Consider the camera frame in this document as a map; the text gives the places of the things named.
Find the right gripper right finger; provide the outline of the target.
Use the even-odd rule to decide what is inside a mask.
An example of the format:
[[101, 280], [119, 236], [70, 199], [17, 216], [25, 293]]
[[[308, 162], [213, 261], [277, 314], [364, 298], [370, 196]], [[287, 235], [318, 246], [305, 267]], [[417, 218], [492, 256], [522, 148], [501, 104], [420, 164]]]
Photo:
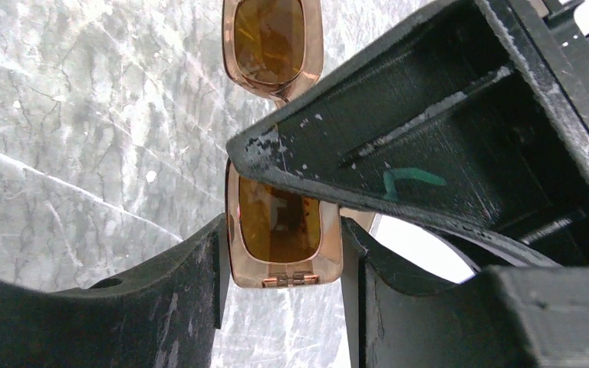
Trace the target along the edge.
[[488, 268], [454, 284], [342, 221], [353, 367], [589, 367], [589, 268]]

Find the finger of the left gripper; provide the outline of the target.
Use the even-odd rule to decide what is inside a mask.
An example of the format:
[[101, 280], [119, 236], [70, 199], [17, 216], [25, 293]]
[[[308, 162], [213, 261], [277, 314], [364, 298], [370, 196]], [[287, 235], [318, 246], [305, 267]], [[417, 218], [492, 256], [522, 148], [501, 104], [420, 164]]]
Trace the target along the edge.
[[486, 265], [589, 265], [579, 1], [434, 1], [228, 141], [239, 173], [392, 215]]

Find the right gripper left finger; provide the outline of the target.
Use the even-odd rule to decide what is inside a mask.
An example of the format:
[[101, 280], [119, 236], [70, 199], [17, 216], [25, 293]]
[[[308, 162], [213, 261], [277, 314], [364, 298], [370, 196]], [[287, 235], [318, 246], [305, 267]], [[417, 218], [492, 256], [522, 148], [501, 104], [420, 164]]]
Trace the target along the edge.
[[88, 289], [0, 281], [0, 367], [208, 367], [229, 285], [226, 218]]

